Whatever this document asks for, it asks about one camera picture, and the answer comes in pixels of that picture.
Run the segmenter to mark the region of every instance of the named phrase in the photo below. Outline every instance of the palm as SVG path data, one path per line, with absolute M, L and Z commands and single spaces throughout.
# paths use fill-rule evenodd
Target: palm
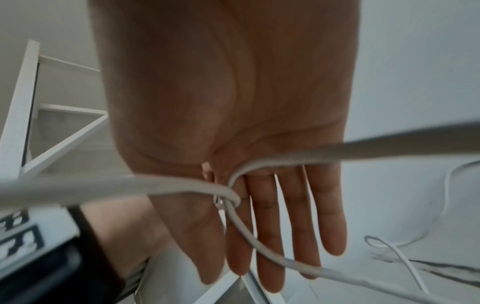
M 341 141 L 358 8 L 332 3 L 162 2 L 158 10 L 143 12 L 144 19 L 152 18 L 150 36 L 128 31 L 116 33 L 122 41 L 98 39 L 115 139 L 129 166 L 136 172 L 200 177 L 200 165 L 209 162 L 224 182 L 250 159 Z M 95 5 L 92 12 L 95 21 Z M 142 22 L 137 31 L 145 31 Z M 120 59 L 101 52 L 109 47 L 102 44 L 126 41 L 147 56 L 127 53 Z M 320 264 L 307 183 L 323 245 L 341 254 L 346 224 L 338 166 L 259 171 L 239 179 L 235 189 L 246 201 L 238 209 L 242 220 L 251 227 L 251 197 L 259 240 L 283 252 L 274 173 L 292 223 L 295 258 Z M 233 271 L 248 270 L 251 247 L 230 226 L 224 245 L 211 199 L 188 195 L 152 201 L 203 281 L 218 276 L 224 248 Z M 259 257 L 258 274 L 268 290 L 281 288 L 283 269 Z

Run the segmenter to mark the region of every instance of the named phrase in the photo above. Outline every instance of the wrist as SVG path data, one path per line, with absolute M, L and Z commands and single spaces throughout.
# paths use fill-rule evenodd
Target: wrist
M 126 277 L 141 262 L 165 249 L 171 236 L 147 197 L 81 206 L 110 264 Z

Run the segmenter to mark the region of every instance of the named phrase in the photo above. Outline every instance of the forearm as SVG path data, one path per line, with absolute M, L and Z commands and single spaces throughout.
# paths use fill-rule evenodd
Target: forearm
M 81 210 L 120 277 L 171 243 L 170 233 L 147 197 L 93 202 Z

